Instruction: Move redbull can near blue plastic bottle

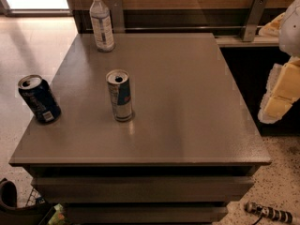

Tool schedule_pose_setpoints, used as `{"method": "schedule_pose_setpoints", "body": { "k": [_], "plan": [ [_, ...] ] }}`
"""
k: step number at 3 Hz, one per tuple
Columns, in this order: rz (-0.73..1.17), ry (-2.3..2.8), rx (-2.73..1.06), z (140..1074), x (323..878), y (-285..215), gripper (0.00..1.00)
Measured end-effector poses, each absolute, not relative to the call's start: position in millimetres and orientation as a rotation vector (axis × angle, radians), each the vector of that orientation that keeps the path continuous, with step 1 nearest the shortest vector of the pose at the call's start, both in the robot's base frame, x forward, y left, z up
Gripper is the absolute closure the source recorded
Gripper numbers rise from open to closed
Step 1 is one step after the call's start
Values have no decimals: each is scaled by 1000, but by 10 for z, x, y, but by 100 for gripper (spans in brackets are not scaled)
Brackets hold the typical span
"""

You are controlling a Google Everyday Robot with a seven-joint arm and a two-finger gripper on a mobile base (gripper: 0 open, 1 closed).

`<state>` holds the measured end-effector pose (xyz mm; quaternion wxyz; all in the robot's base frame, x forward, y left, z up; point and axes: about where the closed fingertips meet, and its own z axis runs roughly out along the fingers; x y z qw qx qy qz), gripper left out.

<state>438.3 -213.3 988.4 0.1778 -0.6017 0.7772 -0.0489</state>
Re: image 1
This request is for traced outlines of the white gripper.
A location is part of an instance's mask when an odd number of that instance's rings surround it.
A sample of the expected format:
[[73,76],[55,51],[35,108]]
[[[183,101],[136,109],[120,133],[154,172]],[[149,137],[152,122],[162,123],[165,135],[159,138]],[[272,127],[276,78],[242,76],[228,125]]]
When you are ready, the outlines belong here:
[[[300,0],[259,30],[261,37],[277,38],[279,48],[290,56],[300,55]],[[281,120],[300,98],[300,59],[292,57],[283,66],[274,64],[266,83],[258,119],[264,124]]]

